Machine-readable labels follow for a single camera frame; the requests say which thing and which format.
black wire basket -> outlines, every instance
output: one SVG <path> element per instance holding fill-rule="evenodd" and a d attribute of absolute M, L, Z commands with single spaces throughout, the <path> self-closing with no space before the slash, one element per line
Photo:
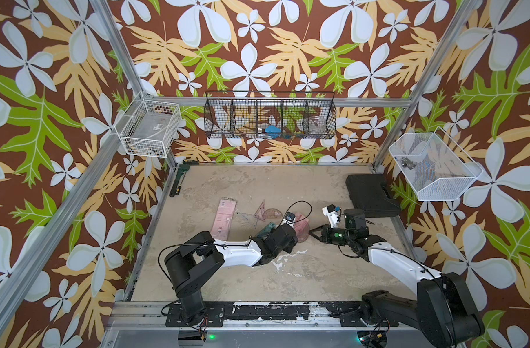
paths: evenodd
<path fill-rule="evenodd" d="M 247 94 L 259 94 L 259 91 Z M 233 92 L 206 92 L 205 134 L 209 138 L 260 139 L 331 139 L 335 135 L 334 93 L 328 93 L 332 95 L 329 97 L 314 93 L 319 96 L 315 98 L 303 92 L 282 94 L 287 97 L 236 97 Z"/>

metal base plate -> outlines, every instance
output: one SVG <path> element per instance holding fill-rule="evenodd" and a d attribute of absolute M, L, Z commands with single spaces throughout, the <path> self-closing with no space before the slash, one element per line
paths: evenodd
<path fill-rule="evenodd" d="M 339 319 L 342 327 L 367 327 L 358 315 L 359 302 L 269 302 L 239 304 L 234 302 L 205 302 L 207 308 L 207 327 L 222 327 L 225 320 L 310 320 L 317 315 Z M 181 319 L 181 305 L 170 306 L 166 317 L 167 327 L 188 327 Z"/>

pink ruler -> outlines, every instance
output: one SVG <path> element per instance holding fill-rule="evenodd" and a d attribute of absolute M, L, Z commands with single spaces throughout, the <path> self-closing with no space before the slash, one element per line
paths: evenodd
<path fill-rule="evenodd" d="M 215 221 L 211 229 L 211 235 L 217 240 L 228 240 L 232 216 L 236 209 L 236 201 L 232 198 L 221 198 L 219 208 L 216 210 Z"/>

white wire basket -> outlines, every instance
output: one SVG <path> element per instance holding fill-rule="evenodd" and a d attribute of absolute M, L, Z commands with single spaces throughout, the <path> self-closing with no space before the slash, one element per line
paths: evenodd
<path fill-rule="evenodd" d="M 178 104 L 144 100 L 124 117 L 130 119 L 120 133 L 120 141 L 129 155 L 166 157 L 181 120 Z"/>
<path fill-rule="evenodd" d="M 483 171 L 441 128 L 406 133 L 388 150 L 420 201 L 455 200 Z"/>

clear plastic container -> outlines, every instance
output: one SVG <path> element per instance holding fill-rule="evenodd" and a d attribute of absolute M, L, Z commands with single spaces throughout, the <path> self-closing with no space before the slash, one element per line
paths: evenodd
<path fill-rule="evenodd" d="M 294 220 L 296 221 L 294 223 L 294 230 L 296 231 L 296 236 L 298 237 L 298 243 L 304 242 L 307 237 L 309 237 L 309 219 L 303 219 L 304 217 L 305 215 L 302 213 L 296 213 L 296 219 Z"/>

